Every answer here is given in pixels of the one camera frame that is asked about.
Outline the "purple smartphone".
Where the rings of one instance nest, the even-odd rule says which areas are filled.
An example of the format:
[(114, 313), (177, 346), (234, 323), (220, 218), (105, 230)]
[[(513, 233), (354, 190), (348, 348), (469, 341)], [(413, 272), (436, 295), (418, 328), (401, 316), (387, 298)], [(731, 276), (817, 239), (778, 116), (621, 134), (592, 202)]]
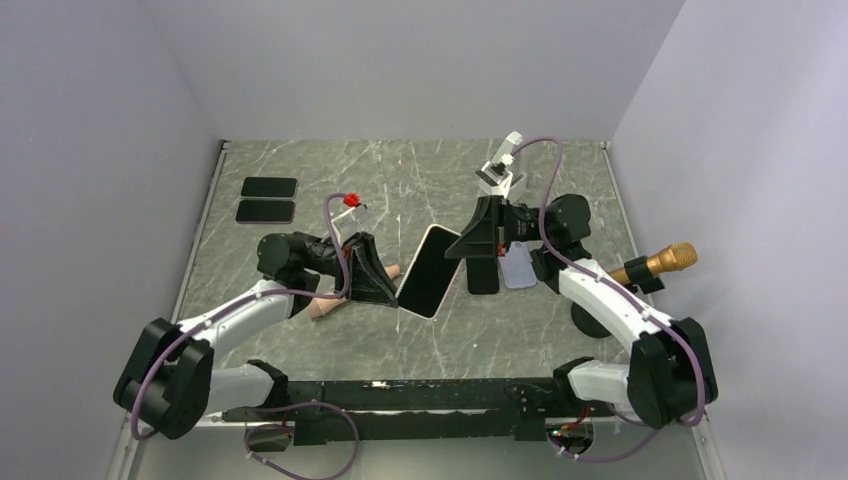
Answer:
[(239, 202), (235, 220), (239, 224), (290, 224), (296, 203), (290, 200), (244, 199)]

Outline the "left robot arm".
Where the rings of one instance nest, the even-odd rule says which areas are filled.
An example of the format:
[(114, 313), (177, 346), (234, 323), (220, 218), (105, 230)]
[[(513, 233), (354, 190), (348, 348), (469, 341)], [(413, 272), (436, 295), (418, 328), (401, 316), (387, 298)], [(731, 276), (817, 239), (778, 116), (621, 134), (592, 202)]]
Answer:
[(144, 327), (113, 391), (133, 424), (177, 439), (210, 413), (250, 408), (264, 420), (279, 417), (291, 401), (285, 373), (261, 360), (217, 369), (215, 360), (304, 311), (319, 299), (322, 276), (335, 281), (329, 299), (398, 305), (397, 287), (369, 233), (344, 243), (303, 232), (269, 234), (257, 257), (262, 278), (245, 293), (194, 318), (159, 318)]

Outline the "lavender phone case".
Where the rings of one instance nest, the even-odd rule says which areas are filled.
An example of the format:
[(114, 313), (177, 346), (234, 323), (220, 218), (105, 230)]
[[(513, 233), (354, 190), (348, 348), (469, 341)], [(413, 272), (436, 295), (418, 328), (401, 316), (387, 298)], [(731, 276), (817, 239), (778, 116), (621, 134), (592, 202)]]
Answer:
[(507, 289), (528, 289), (536, 285), (537, 278), (531, 256), (524, 242), (513, 242), (499, 264)]

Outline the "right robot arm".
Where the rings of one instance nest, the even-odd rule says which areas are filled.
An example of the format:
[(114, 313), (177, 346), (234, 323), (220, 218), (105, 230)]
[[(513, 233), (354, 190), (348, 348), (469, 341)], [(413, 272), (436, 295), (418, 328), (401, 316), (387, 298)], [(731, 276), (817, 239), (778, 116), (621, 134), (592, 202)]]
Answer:
[(542, 208), (481, 197), (445, 256), (495, 259), (515, 242), (542, 241), (531, 253), (536, 278), (626, 349), (626, 365), (582, 357), (555, 369), (551, 399), (560, 413), (576, 415), (590, 402), (603, 402), (630, 408), (655, 430), (699, 422), (718, 397), (705, 330), (692, 318), (675, 319), (648, 305), (607, 273), (581, 244), (591, 233), (590, 219), (581, 195), (565, 194)]

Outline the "black smartphone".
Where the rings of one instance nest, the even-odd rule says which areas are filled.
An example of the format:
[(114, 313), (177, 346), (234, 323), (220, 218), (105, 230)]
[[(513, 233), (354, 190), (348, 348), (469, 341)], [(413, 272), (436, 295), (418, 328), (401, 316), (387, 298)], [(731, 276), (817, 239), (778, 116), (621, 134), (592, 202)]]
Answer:
[(294, 199), (299, 182), (290, 177), (257, 177), (244, 179), (240, 195), (246, 198)]

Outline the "black phone dark case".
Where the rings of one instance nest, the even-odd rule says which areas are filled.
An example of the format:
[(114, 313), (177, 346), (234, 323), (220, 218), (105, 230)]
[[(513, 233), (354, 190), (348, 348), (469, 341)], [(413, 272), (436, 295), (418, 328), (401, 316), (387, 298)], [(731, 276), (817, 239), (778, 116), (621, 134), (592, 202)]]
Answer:
[(497, 294), (500, 290), (498, 261), (495, 258), (468, 258), (466, 282), (471, 295)]

